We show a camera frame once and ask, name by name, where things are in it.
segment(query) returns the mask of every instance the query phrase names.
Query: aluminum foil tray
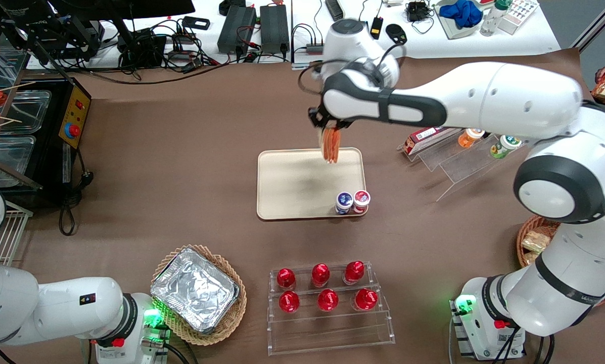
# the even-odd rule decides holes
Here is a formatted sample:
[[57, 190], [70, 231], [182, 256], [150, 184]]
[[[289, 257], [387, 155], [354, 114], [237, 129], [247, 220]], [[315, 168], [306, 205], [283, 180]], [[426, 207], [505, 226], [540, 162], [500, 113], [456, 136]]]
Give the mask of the aluminum foil tray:
[[240, 294], [239, 286], [191, 248], [183, 249], [150, 292], [202, 334], [210, 334]]

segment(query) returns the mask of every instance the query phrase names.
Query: beige tray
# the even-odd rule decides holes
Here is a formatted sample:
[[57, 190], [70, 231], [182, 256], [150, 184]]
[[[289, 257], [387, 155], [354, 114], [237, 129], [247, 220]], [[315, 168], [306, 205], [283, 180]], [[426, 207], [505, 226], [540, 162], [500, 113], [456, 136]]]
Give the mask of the beige tray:
[[363, 158], [341, 148], [328, 164], [320, 149], [267, 150], [258, 157], [258, 216], [264, 220], [362, 216], [338, 215], [336, 196], [365, 189]]

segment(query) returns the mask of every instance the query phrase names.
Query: brown tabletop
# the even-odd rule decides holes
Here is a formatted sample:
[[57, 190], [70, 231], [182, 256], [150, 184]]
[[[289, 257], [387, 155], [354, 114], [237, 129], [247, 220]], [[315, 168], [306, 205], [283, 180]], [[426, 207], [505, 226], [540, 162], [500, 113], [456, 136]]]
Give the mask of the brown tabletop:
[[[575, 50], [493, 59], [551, 69], [582, 82]], [[406, 59], [399, 87], [420, 85], [470, 61]], [[143, 79], [175, 75], [148, 71]], [[160, 85], [78, 76], [95, 100], [82, 141], [95, 180], [75, 209], [77, 235], [58, 232], [57, 212], [38, 213], [24, 238], [20, 267], [40, 283], [109, 276], [125, 292], [149, 292], [152, 273], [166, 254], [184, 244], [203, 244], [240, 274], [248, 306], [230, 338], [195, 348], [201, 364], [447, 363], [448, 300], [468, 279], [517, 268], [515, 235], [530, 214], [511, 187], [526, 148], [435, 203], [448, 187], [446, 177], [411, 165], [395, 151], [412, 129], [358, 121], [343, 132], [342, 145], [363, 154], [372, 195], [367, 215], [261, 221], [256, 215], [258, 154], [318, 143], [306, 116], [318, 98], [298, 90], [297, 76], [289, 64], [232, 65]], [[397, 343], [267, 357], [268, 271], [356, 259], [369, 260], [377, 272]], [[552, 363], [605, 362], [605, 305], [557, 334], [556, 343]], [[527, 358], [514, 362], [532, 362], [536, 346], [530, 339]], [[19, 364], [81, 362], [73, 337], [4, 346], [4, 351]], [[457, 357], [456, 362], [473, 361]]]

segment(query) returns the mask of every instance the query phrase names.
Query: acrylic display stand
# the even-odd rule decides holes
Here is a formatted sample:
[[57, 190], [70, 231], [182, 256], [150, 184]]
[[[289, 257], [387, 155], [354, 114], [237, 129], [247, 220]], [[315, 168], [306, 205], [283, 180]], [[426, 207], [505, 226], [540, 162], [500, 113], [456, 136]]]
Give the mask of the acrylic display stand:
[[440, 169], [450, 179], [450, 187], [437, 201], [482, 177], [510, 157], [508, 155], [503, 159], [496, 159], [490, 155], [491, 147], [498, 142], [498, 137], [494, 134], [476, 141], [470, 148], [460, 147], [457, 143], [459, 135], [451, 135], [417, 154], [408, 156], [410, 161], [421, 159], [430, 172]]
[[[353, 348], [395, 343], [392, 317], [381, 286], [365, 262], [365, 275], [354, 286], [342, 281], [347, 265], [330, 266], [330, 281], [323, 288], [311, 284], [311, 268], [293, 269], [296, 275], [295, 293], [300, 307], [294, 313], [280, 309], [279, 299], [284, 292], [277, 285], [277, 270], [270, 272], [268, 290], [267, 336], [268, 355], [314, 352], [335, 348]], [[318, 295], [330, 288], [339, 296], [339, 305], [330, 312], [318, 309]], [[376, 307], [370, 311], [355, 311], [351, 300], [358, 290], [368, 288], [379, 296]]]

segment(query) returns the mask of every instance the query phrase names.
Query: wicker basket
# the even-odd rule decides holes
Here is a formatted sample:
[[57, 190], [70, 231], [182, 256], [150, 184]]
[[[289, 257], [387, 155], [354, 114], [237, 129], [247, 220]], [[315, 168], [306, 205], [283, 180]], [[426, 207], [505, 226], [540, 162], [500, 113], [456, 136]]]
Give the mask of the wicker basket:
[[[554, 234], [556, 234], [556, 230], [559, 229], [560, 225], [560, 222], [549, 221], [548, 219], [545, 219], [545, 217], [538, 215], [531, 216], [527, 221], [525, 221], [524, 224], [522, 224], [522, 228], [520, 228], [518, 237], [516, 238], [516, 249], [521, 267], [526, 267], [528, 265], [525, 254], [529, 253], [529, 251], [522, 247], [522, 240], [526, 237], [527, 233], [529, 231], [535, 231], [536, 233], [547, 235], [547, 237], [551, 239], [554, 237]], [[595, 307], [604, 303], [605, 298], [596, 304]]]
[[210, 335], [203, 335], [199, 332], [196, 332], [195, 330], [192, 330], [192, 327], [190, 326], [190, 324], [187, 323], [187, 321], [183, 320], [181, 316], [171, 311], [171, 309], [165, 306], [163, 302], [154, 299], [154, 305], [161, 312], [161, 316], [163, 317], [163, 320], [165, 321], [166, 325], [168, 325], [168, 327], [175, 334], [177, 334], [180, 338], [184, 339], [185, 341], [193, 345], [212, 345], [215, 343], [219, 343], [219, 341], [226, 339], [232, 334], [233, 331], [235, 331], [235, 329], [237, 329], [246, 311], [246, 288], [244, 287], [244, 283], [242, 283], [242, 279], [240, 279], [240, 276], [230, 266], [230, 263], [228, 263], [227, 260], [225, 260], [221, 255], [214, 255], [210, 253], [210, 250], [208, 250], [208, 248], [205, 246], [182, 246], [181, 248], [176, 249], [175, 251], [170, 253], [168, 256], [165, 257], [165, 259], [163, 259], [163, 261], [161, 261], [159, 266], [156, 268], [156, 272], [154, 272], [154, 276], [152, 277], [152, 283], [154, 283], [154, 280], [163, 271], [165, 266], [170, 263], [170, 261], [177, 254], [179, 254], [183, 249], [186, 249], [187, 247], [203, 255], [216, 267], [221, 269], [221, 271], [227, 274], [230, 279], [235, 281], [238, 286], [240, 286], [240, 296], [238, 297], [237, 302], [235, 302], [235, 304], [233, 304], [230, 309], [228, 309], [228, 312], [226, 312], [226, 314], [222, 317], [221, 321], [219, 322], [219, 325], [215, 327], [214, 332], [212, 332], [212, 334]]

